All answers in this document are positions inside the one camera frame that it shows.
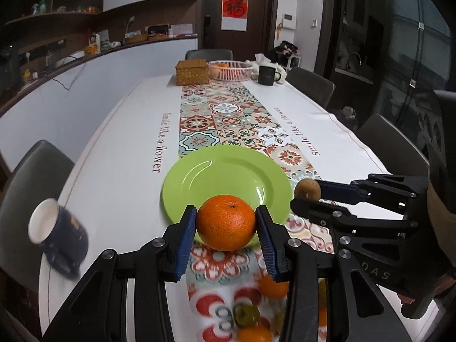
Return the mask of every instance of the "white plastic basket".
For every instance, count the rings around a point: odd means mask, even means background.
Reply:
[[[228,64],[229,68],[218,64]],[[215,60],[209,62],[209,76],[214,80],[240,82],[247,81],[252,75],[253,66],[237,60]]]

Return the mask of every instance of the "white tablecloth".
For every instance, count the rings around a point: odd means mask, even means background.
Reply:
[[[254,81],[244,85],[280,121],[307,160],[324,180],[349,183],[369,173],[387,173],[373,152],[336,118],[288,83],[272,87]],[[59,203],[86,227],[89,250],[83,274],[108,248],[118,253],[138,250],[165,232],[169,221],[160,205],[163,180],[178,160],[178,134],[182,89],[170,76],[143,80],[113,109],[91,138],[63,188]],[[166,146],[154,160],[163,123],[169,127],[160,139]],[[361,203],[350,207],[360,217],[401,219],[393,212]],[[77,282],[63,278],[42,261],[39,311],[42,331]],[[133,281],[127,291],[127,337],[134,341]],[[195,320],[190,311],[185,279],[166,284],[168,306],[176,342],[193,342]],[[400,315],[395,293],[382,289],[399,314],[412,340],[420,342],[438,313],[433,302],[420,320]]]

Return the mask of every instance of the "brown door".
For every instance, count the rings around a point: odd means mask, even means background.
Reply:
[[[268,0],[249,0],[247,31],[222,30],[222,0],[203,0],[205,49],[230,49],[235,60],[255,60],[267,50]]]

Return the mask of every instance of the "tile pattern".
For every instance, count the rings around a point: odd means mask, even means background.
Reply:
[[[286,173],[293,189],[301,179],[321,179],[290,133],[242,83],[212,81],[208,85],[184,86],[179,155],[184,157],[217,144],[238,145],[267,155]],[[290,214],[285,227],[292,237],[312,248],[334,253],[327,228],[294,214]],[[232,306],[240,294],[257,305],[261,315],[259,324],[275,333],[271,300],[261,294],[256,282],[266,274],[259,246],[222,253],[195,243],[186,273],[190,304],[201,318],[198,340],[236,340],[238,330]],[[209,312],[213,307],[217,309],[215,313]],[[320,327],[318,339],[326,340],[326,327]]]

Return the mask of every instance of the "blue mug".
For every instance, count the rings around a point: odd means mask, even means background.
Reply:
[[[59,273],[71,279],[79,277],[79,266],[87,255],[88,237],[67,209],[52,198],[41,202],[30,217],[28,234]]]

